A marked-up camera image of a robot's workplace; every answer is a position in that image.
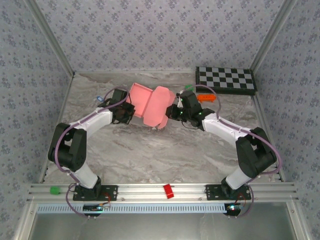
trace black mounting bracket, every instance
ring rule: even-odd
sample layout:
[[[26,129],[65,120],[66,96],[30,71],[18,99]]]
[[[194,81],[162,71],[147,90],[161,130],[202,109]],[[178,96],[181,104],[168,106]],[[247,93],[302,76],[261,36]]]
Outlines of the black mounting bracket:
[[[221,184],[208,184],[205,185],[205,193],[206,193],[206,199],[208,201],[224,201],[224,200],[251,200],[251,193],[250,189],[247,185],[242,185],[239,187],[235,194],[231,196],[226,196],[226,194],[223,192],[222,185]]]
[[[116,201],[118,196],[117,185],[101,185],[100,194],[93,199],[92,189],[88,189],[82,186],[76,186],[73,193],[73,201],[98,201],[108,202]]]

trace black and white checkerboard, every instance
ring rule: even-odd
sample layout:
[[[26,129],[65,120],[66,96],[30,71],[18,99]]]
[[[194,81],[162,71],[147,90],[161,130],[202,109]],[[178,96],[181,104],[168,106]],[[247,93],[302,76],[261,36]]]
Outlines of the black and white checkerboard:
[[[250,69],[197,66],[196,84],[206,85],[217,94],[255,95],[254,74]],[[196,87],[197,93],[211,93],[205,87]]]

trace red block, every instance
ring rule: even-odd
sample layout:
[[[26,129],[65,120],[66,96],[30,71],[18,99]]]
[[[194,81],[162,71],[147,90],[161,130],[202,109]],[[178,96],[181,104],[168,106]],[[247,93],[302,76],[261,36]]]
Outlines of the red block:
[[[172,191],[170,184],[164,185],[163,188],[168,199],[174,197],[174,192]]]

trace green block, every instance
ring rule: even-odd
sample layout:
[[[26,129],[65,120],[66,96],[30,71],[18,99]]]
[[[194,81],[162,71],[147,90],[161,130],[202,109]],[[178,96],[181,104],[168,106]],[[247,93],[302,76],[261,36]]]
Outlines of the green block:
[[[50,187],[50,194],[59,195],[60,194],[60,187],[58,187],[58,186]]]
[[[185,86],[184,86],[184,89],[185,89],[185,90],[187,90],[187,89],[188,89],[188,90],[193,91],[193,90],[194,90],[194,88],[193,88],[192,86],[193,86],[192,84],[185,85]]]

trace white ventilated strip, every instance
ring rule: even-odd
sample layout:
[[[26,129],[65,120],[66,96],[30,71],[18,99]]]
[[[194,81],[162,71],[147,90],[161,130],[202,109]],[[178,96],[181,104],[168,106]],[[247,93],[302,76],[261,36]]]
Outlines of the white ventilated strip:
[[[155,204],[112,204],[103,211],[82,211],[83,203],[72,206],[80,213],[103,214],[192,214],[192,213],[226,213],[224,203],[155,203]],[[38,214],[70,214],[73,211],[65,204],[39,204]]]

